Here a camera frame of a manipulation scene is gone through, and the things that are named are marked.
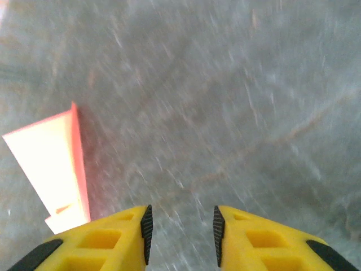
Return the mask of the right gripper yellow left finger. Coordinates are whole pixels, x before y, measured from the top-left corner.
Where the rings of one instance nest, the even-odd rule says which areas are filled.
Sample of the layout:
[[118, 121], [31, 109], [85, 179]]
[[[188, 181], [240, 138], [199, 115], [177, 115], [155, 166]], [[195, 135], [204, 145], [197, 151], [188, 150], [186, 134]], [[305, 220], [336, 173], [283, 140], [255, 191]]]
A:
[[152, 206], [136, 206], [49, 238], [10, 270], [145, 270], [152, 232]]

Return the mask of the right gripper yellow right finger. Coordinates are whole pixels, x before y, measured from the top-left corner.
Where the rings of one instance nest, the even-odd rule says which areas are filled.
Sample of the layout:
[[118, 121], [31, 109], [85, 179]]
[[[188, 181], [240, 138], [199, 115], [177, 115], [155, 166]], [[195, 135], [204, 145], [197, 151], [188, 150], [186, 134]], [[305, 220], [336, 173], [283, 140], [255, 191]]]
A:
[[319, 237], [229, 206], [215, 206], [221, 270], [356, 270]]

